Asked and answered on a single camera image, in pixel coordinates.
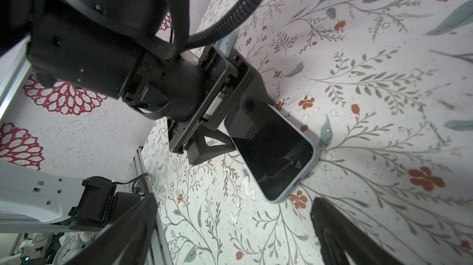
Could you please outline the black phone pale green case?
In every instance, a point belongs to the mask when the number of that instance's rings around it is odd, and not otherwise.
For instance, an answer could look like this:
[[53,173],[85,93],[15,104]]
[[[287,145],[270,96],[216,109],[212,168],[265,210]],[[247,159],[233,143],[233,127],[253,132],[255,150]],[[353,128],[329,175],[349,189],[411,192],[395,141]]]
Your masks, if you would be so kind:
[[224,121],[270,203],[284,201],[319,162],[319,148],[273,106],[243,93]]

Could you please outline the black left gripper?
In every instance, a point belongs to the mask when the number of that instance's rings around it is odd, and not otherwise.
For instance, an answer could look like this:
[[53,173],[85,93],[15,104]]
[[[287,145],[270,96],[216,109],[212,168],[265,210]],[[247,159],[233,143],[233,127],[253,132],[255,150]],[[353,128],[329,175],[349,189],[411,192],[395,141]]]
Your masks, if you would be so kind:
[[[260,73],[237,50],[226,56],[215,45],[204,48],[198,61],[203,73],[200,103],[184,122],[168,122],[169,150],[187,151],[190,165],[199,165],[236,150],[231,138],[218,130],[243,92],[256,100],[275,105]],[[221,142],[210,146],[205,138]]]

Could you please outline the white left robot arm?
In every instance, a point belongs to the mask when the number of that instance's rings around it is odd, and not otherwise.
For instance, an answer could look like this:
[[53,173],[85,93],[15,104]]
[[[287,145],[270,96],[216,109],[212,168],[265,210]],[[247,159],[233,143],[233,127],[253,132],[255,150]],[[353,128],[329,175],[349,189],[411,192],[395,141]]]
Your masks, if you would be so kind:
[[235,150],[218,126],[241,94],[266,92],[240,53],[215,46],[262,1],[238,0],[192,35],[190,0],[1,0],[1,53],[24,41],[44,88],[63,81],[165,118],[170,151],[198,165]]

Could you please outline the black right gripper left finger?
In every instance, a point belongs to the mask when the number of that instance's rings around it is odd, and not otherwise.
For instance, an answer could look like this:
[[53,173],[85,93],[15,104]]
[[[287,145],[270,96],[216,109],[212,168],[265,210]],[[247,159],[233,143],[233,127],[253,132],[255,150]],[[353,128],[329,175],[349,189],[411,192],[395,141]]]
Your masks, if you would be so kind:
[[130,244],[132,209],[111,225],[91,245],[87,246],[68,265],[121,265],[125,249]]

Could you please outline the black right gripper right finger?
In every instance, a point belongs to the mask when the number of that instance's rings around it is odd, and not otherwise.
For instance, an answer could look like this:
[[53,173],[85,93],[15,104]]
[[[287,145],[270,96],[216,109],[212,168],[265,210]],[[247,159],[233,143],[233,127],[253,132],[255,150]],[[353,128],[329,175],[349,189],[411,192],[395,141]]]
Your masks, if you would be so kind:
[[311,221],[326,265],[399,265],[401,262],[323,198],[316,198]]

